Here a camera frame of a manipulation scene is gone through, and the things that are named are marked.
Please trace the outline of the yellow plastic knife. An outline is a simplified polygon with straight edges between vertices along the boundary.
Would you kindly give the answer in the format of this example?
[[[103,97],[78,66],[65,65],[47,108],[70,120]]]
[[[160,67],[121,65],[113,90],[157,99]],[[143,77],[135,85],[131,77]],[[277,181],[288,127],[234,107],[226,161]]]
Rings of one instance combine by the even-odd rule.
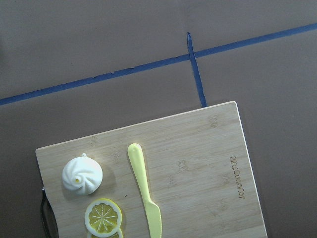
[[[137,143],[132,143],[128,146],[127,153],[142,197],[150,237],[161,238],[162,221],[160,208],[151,200],[142,147]]]

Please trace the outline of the bamboo cutting board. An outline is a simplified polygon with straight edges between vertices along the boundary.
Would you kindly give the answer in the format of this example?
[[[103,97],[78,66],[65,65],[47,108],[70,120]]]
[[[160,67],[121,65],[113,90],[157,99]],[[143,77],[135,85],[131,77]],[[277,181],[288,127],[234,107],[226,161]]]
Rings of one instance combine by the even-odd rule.
[[[232,101],[37,149],[61,238],[87,236],[85,210],[98,198],[118,204],[124,237],[149,237],[127,154],[132,143],[143,150],[164,238],[267,236],[238,107]],[[83,153],[101,165],[104,177],[94,193],[78,196],[64,188],[62,170]]]

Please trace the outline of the white toy bun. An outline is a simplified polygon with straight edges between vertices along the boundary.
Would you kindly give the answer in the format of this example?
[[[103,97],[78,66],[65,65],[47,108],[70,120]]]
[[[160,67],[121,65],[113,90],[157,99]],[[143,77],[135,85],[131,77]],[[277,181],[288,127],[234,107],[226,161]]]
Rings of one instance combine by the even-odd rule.
[[[83,153],[71,159],[62,170],[63,186],[76,195],[94,193],[103,180],[100,164]]]

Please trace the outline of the lemon slice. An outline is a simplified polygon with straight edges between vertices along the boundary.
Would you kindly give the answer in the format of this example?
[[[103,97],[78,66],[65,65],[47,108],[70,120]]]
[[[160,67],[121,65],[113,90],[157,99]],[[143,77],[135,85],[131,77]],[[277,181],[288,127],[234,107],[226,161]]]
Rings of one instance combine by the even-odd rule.
[[[94,236],[107,238],[114,235],[122,224],[122,211],[107,198],[99,198],[90,203],[85,211],[86,229]]]

